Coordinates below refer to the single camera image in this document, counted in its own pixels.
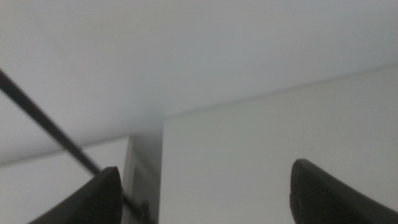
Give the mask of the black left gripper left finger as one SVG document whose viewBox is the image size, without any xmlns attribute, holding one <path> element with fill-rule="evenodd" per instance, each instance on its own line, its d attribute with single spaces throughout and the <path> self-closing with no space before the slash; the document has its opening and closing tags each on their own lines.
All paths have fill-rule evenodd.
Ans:
<svg viewBox="0 0 398 224">
<path fill-rule="evenodd" d="M 33 224 L 120 224 L 122 187 L 117 167 L 107 167 Z"/>
</svg>

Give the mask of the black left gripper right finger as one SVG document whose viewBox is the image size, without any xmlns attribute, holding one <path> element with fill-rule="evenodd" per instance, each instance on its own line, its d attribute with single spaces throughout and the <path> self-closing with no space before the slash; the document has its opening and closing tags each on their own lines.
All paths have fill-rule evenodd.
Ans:
<svg viewBox="0 0 398 224">
<path fill-rule="evenodd" d="M 397 212 L 363 195 L 306 159 L 290 176 L 290 210 L 299 224 L 397 224 Z"/>
</svg>

